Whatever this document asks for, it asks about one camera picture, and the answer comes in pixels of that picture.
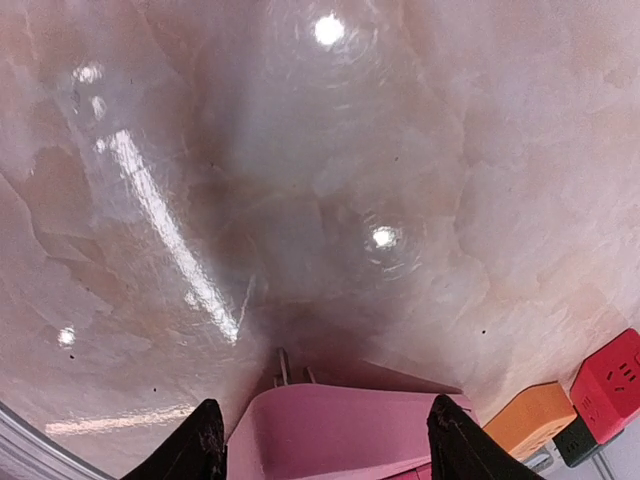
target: gray frame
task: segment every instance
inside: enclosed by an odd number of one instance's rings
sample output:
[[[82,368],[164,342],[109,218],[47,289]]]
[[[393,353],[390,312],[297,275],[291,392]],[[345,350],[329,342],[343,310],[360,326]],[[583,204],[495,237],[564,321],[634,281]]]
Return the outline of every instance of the gray frame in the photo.
[[[0,402],[2,480],[114,480],[33,428]]]

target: white wall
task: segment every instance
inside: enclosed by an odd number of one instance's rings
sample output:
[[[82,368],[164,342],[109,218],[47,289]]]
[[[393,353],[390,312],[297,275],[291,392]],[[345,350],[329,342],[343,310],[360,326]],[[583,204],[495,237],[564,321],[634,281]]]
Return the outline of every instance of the white wall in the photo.
[[[640,478],[640,419],[632,423],[620,437],[605,449],[605,454],[617,480]],[[600,480],[593,462],[578,468],[563,468],[552,473],[549,480]]]

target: marble floor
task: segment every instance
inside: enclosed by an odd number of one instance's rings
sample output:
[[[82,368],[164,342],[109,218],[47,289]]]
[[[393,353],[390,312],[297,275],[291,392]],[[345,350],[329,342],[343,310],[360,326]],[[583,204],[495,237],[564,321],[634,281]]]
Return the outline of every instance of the marble floor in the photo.
[[[570,385],[640,326],[639,23],[1,2],[0,400],[121,475],[204,398],[232,429],[279,346],[461,388],[483,422]]]

